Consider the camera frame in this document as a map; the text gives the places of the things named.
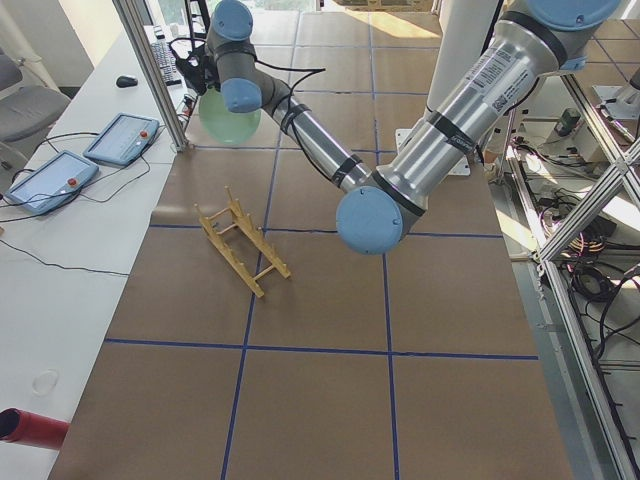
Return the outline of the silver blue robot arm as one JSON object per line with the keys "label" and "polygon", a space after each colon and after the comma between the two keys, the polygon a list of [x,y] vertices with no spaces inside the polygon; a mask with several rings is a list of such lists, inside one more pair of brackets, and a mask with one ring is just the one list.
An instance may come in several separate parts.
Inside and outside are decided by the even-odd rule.
{"label": "silver blue robot arm", "polygon": [[198,113],[211,137],[241,144],[261,115],[269,115],[344,192],[336,211],[342,240],[356,252],[377,255],[400,242],[425,214],[431,192],[541,79],[584,66],[589,38],[616,7],[613,1],[513,3],[448,96],[409,131],[394,160],[376,168],[342,147],[295,98],[293,87],[275,77],[275,67],[258,59],[245,4],[218,3],[191,58],[176,65],[199,95]]}

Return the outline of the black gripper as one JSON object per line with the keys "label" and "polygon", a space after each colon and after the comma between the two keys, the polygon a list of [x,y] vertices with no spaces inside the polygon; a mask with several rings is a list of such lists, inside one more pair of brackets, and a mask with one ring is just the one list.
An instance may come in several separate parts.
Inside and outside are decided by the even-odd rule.
{"label": "black gripper", "polygon": [[197,94],[217,88],[217,68],[205,46],[197,47],[186,59],[179,58],[178,71],[186,86]]}

